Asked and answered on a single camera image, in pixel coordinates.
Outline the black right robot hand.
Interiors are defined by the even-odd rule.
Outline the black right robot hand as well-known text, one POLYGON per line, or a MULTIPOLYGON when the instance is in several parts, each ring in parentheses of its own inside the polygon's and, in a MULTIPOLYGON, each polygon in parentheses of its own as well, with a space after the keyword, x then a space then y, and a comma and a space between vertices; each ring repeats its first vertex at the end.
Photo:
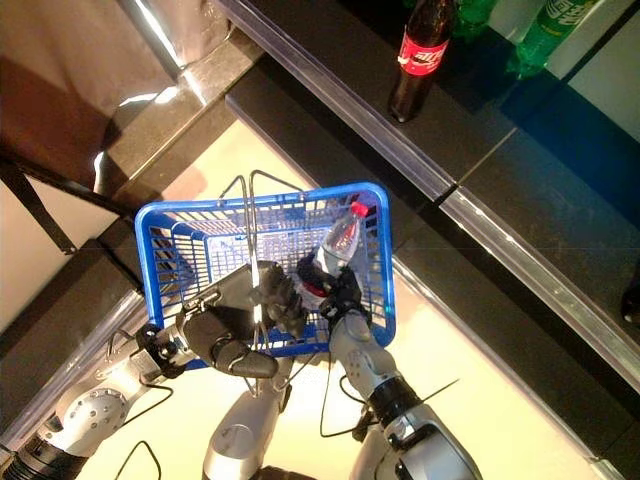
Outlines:
POLYGON ((297 262, 297 291, 309 311, 317 311, 333 329, 348 313, 357 313, 371 326, 371 313, 362 304, 360 284, 349 267, 341 267, 338 276, 324 272, 314 263, 312 254, 297 262))

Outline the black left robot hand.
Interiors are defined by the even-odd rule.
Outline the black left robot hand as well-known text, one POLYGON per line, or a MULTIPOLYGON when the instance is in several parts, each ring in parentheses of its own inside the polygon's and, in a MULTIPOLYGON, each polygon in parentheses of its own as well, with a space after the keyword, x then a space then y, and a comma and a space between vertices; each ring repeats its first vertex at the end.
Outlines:
POLYGON ((255 331, 280 327, 300 339, 308 310, 279 263, 260 260, 257 267, 257 285, 249 264, 237 268, 184 303, 176 326, 207 365, 232 376, 269 379, 278 363, 250 348, 255 331))

